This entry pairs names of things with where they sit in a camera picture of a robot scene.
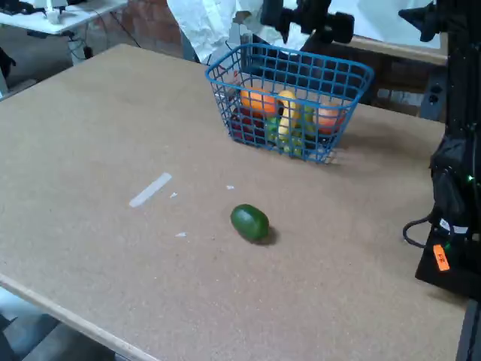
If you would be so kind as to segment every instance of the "white table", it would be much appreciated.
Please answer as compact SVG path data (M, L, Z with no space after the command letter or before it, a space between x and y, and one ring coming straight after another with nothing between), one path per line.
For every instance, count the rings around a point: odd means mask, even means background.
M103 14L126 8L127 4L128 0L90 0L79 5L67 6L60 16L60 24L50 23L43 13L13 16L0 13L0 24L50 35L61 35L68 30L72 31L75 34L75 41L69 41L68 47L71 51L72 62L75 65L84 57L83 38L81 32L78 31L79 28ZM12 95L11 93L8 93L5 79L0 72L0 99L6 95Z

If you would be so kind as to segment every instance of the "green lime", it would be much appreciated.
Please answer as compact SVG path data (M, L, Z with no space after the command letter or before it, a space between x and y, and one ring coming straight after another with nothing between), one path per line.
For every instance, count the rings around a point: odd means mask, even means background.
M254 243L259 243L269 234L269 219L252 205L238 205L231 213L231 222L239 234Z

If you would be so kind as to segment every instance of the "orange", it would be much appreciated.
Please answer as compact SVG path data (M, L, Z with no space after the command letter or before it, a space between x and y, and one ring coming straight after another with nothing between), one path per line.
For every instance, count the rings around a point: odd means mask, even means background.
M240 101L245 108L252 109L253 112L260 113L266 117L277 115L276 99L262 88L247 88L240 92Z

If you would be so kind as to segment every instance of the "table edge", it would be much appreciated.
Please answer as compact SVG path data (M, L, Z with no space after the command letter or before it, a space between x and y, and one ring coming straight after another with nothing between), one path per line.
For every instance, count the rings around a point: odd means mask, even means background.
M55 317L65 325L83 333L85 336L110 348L121 356L128 357L132 361L159 361L159 359L156 359L148 353L143 352L139 348L136 348L126 341L117 338L104 329L76 315L74 312L63 308L54 302L51 302L49 299L37 294L27 287L22 286L20 283L8 278L3 274L0 274L0 287L12 292L15 296L19 296L21 299L38 306L50 316Z

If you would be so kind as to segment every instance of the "black cable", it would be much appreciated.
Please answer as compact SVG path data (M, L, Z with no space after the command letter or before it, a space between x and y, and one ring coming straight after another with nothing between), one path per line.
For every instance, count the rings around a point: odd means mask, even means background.
M404 226L403 227L403 238L404 238L404 240L412 246L415 246L415 247L418 247L418 248L426 248L425 244L421 244L417 241L414 241L412 238L410 238L407 235L407 231L413 226L417 226L418 224L423 224L423 223L428 222L432 218L432 215L433 215L433 212L428 214L426 217L421 218L420 220L413 220L413 221L409 222L406 226Z
M70 41L78 41L78 40L75 40L73 37L69 37L70 38ZM76 53L75 51L79 50L81 47L84 47L86 46L86 42L83 40L83 39L80 39L80 45L74 49L70 49L68 48L68 51L70 52L70 54L72 56L74 56L75 58L77 58L78 60L86 60L86 58L80 58Z
M105 21L104 21L104 18L102 17L102 15L96 10L96 9L82 9L82 10L70 10L70 9L65 9L65 11L67 12L81 12L81 13L84 13L86 11L93 11L94 13L96 13L98 15L98 18L100 19L101 23L102 23L102 28L104 28L104 33L105 33L105 49L108 49L109 46L110 46L110 39L109 39L109 36L108 36L108 30L107 30L107 25L105 24ZM70 54L73 55L75 58L79 59L79 60L86 60L86 58L80 58L77 54L74 53L75 50L78 50L80 47L83 47L83 46L86 46L88 47L89 45L87 44L86 42L86 39L87 39L87 34L88 34L88 29L89 29L89 23L86 24L86 28L85 28L85 35L84 35L84 39L81 39L82 41L82 44L79 45L78 47L76 47L75 49L73 50L70 50ZM70 37L70 40L71 41L77 41L75 39L73 39L72 37Z
M113 19L117 22L117 24L119 24L119 26L122 28L122 30L129 36L129 38L131 38L135 44L142 49L142 47L140 46L140 44L137 42L137 40L135 40L135 38L132 36L132 34L125 28L125 26L116 18L115 15L113 15L113 13L110 13L110 15L113 17Z

